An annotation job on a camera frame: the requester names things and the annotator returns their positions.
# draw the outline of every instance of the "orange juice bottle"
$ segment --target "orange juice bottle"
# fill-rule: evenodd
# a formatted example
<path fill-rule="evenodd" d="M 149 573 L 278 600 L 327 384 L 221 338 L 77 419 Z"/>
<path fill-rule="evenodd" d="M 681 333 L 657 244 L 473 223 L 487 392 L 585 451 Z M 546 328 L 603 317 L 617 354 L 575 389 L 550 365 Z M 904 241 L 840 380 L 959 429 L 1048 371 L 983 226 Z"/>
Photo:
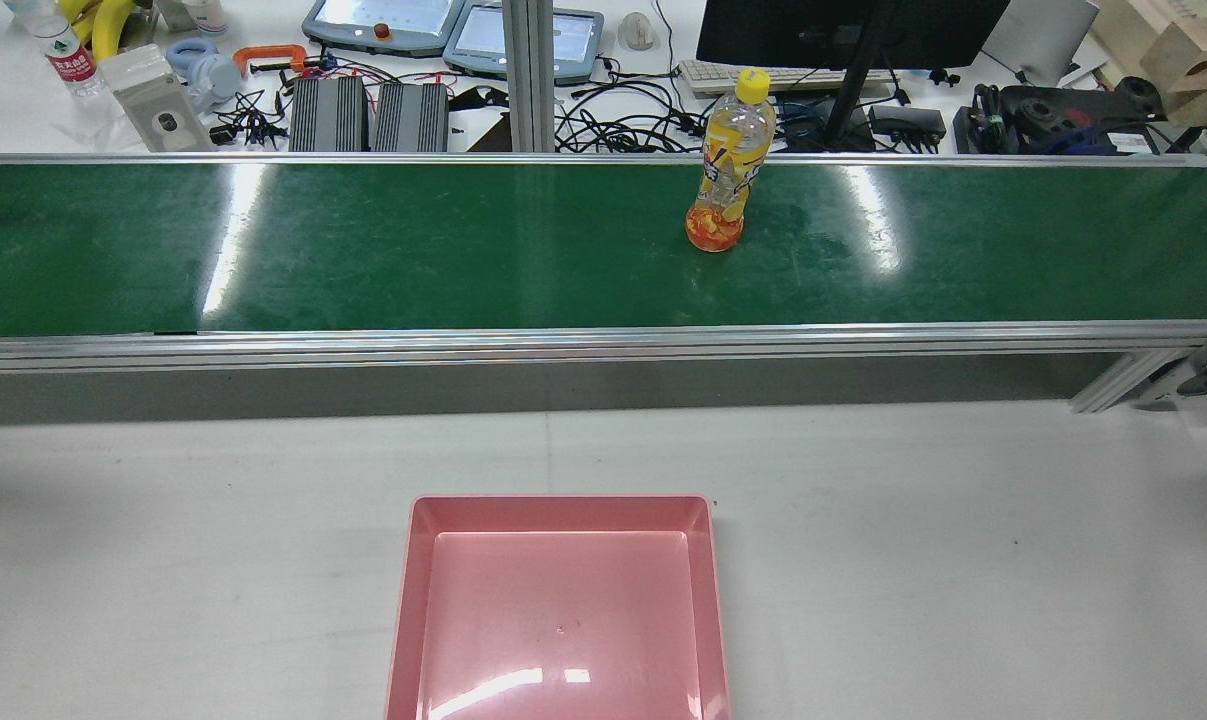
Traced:
<path fill-rule="evenodd" d="M 766 72 L 746 68 L 709 115 L 704 175 L 686 218 L 687 240 L 704 251 L 730 250 L 741 238 L 750 188 L 776 135 L 776 110 L 766 100 L 771 86 Z"/>

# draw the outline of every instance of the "tablet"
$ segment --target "tablet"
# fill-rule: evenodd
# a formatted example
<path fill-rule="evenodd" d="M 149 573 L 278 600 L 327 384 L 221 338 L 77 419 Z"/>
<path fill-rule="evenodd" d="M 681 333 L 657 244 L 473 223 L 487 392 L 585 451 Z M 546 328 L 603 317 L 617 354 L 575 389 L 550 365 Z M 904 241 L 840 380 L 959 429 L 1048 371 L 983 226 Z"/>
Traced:
<path fill-rule="evenodd" d="M 442 55 L 456 19 L 461 0 L 317 0 L 301 31 L 310 40 L 360 49 L 430 58 Z M 375 28 L 389 28 L 378 37 Z"/>
<path fill-rule="evenodd" d="M 588 82 L 604 35 L 604 16 L 588 10 L 554 10 L 554 83 Z M 501 4 L 466 0 L 443 49 L 449 68 L 474 76 L 506 78 L 506 31 Z"/>

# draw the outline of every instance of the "banana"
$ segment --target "banana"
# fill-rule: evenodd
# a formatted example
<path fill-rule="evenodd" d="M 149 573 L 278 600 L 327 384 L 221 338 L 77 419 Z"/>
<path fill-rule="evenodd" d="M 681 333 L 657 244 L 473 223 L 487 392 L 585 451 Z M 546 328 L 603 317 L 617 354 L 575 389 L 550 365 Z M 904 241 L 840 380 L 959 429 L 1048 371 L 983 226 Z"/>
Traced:
<path fill-rule="evenodd" d="M 60 5 L 60 12 L 64 13 L 65 19 L 74 23 L 87 10 L 87 5 L 92 0 L 56 0 L 56 4 Z"/>
<path fill-rule="evenodd" d="M 97 17 L 92 21 L 92 54 L 98 60 L 113 58 L 119 53 L 123 23 L 136 8 L 133 0 L 101 0 Z"/>
<path fill-rule="evenodd" d="M 97 22 L 97 8 L 87 8 L 83 17 L 72 24 L 74 35 L 78 36 L 82 45 L 87 45 L 92 39 L 92 24 Z"/>

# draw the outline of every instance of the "green conveyor belt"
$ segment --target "green conveyor belt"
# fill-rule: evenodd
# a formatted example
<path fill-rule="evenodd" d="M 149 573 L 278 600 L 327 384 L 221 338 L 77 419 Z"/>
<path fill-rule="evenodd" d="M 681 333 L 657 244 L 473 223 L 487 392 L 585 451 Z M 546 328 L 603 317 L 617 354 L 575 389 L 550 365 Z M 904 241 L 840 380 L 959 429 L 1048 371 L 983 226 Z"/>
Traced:
<path fill-rule="evenodd" d="M 1207 169 L 0 164 L 0 336 L 1207 320 Z"/>

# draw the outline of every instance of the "plastic tray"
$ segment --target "plastic tray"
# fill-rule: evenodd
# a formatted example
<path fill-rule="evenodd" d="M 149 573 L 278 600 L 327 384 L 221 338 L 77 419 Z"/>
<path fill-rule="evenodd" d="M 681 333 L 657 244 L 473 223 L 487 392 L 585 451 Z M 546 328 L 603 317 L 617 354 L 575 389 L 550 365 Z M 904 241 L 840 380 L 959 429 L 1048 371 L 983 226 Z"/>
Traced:
<path fill-rule="evenodd" d="M 422 497 L 387 720 L 730 720 L 702 497 Z"/>

